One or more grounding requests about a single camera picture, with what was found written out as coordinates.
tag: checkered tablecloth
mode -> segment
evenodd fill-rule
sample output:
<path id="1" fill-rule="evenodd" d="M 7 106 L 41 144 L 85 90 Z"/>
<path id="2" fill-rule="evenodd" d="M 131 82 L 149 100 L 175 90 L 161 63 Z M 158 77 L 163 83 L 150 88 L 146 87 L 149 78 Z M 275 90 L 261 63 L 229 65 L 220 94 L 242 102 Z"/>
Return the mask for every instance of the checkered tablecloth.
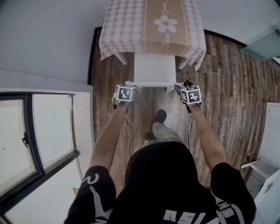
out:
<path id="1" fill-rule="evenodd" d="M 149 1 L 157 0 L 111 0 L 99 39 L 101 60 L 121 52 L 155 53 L 149 47 L 152 41 L 147 39 L 146 32 Z M 184 29 L 185 37 L 183 38 L 185 39 L 179 45 L 183 51 L 169 50 L 164 53 L 185 57 L 188 64 L 196 63 L 196 70 L 198 70 L 206 53 L 206 44 L 196 0 L 159 1 L 170 1 L 177 4 L 177 7 L 180 4 L 185 22 L 181 28 L 181 30 Z"/>

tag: black cable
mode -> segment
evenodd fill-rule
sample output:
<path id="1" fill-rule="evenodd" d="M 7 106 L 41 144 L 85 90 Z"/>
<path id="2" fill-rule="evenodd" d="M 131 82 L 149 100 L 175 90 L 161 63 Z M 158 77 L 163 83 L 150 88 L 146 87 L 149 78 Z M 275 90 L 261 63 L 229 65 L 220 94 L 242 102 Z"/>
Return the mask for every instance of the black cable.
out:
<path id="1" fill-rule="evenodd" d="M 254 186 L 254 187 L 249 191 L 249 193 L 251 193 L 251 191 L 252 191 L 255 187 L 262 187 L 262 185 Z"/>
<path id="2" fill-rule="evenodd" d="M 260 181 L 256 176 L 254 176 L 253 174 L 250 174 L 251 176 L 253 176 L 254 178 L 256 178 L 258 181 Z"/>
<path id="3" fill-rule="evenodd" d="M 128 123 L 128 121 L 127 121 L 127 119 L 124 117 L 124 119 L 125 119 L 125 121 L 126 121 L 126 124 L 128 125 L 128 127 L 131 129 L 131 131 L 132 131 L 132 136 L 131 136 L 131 140 L 130 140 L 130 144 L 129 144 L 129 151 L 128 151 L 128 153 L 129 153 L 129 157 L 130 157 L 130 147 L 131 147 L 131 143 L 132 143 L 132 141 L 133 141 L 133 139 L 134 139 L 134 131 L 133 131 L 133 128 L 130 126 L 130 124 Z"/>
<path id="4" fill-rule="evenodd" d="M 192 116 L 191 124 L 189 126 L 188 146 L 189 146 L 189 139 L 190 139 L 190 136 L 191 136 L 192 127 L 193 127 L 193 116 Z"/>

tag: person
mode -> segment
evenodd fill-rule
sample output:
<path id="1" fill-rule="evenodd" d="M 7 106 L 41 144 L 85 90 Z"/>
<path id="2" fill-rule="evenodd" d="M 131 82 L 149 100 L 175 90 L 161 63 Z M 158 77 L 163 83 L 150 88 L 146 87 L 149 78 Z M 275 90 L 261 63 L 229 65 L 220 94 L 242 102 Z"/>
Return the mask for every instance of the person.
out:
<path id="1" fill-rule="evenodd" d="M 198 182 L 194 159 L 157 112 L 153 133 L 131 156 L 125 187 L 116 198 L 109 175 L 128 105 L 119 104 L 92 152 L 89 169 L 70 206 L 65 224 L 250 224 L 256 206 L 238 170 L 226 159 L 219 136 L 200 108 L 189 105 L 211 172 L 211 188 Z"/>

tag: black t-shirt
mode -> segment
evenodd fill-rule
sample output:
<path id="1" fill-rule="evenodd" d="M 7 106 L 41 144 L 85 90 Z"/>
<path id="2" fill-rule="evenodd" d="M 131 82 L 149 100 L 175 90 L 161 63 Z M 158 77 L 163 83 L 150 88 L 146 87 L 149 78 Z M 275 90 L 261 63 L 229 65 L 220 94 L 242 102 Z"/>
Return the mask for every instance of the black t-shirt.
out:
<path id="1" fill-rule="evenodd" d="M 211 189 L 216 197 L 240 209 L 245 224 L 252 223 L 256 207 L 238 170 L 227 163 L 216 165 Z M 89 168 L 64 223 L 215 224 L 219 223 L 216 211 L 215 198 L 199 184 L 186 146 L 164 142 L 132 155 L 125 188 L 117 198 L 108 170 Z"/>

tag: foot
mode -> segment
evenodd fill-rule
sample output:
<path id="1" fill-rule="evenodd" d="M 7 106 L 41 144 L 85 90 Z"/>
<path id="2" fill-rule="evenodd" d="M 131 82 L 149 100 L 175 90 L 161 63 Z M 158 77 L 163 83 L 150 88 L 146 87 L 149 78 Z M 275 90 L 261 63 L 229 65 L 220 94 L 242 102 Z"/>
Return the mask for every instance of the foot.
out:
<path id="1" fill-rule="evenodd" d="M 166 116 L 167 115 L 166 115 L 166 112 L 164 110 L 159 110 L 154 117 L 153 123 L 159 122 L 159 123 L 163 124 L 163 122 L 166 119 Z"/>
<path id="2" fill-rule="evenodd" d="M 157 138 L 152 132 L 148 131 L 148 132 L 146 132 L 144 139 L 151 141 L 151 140 L 156 140 Z"/>

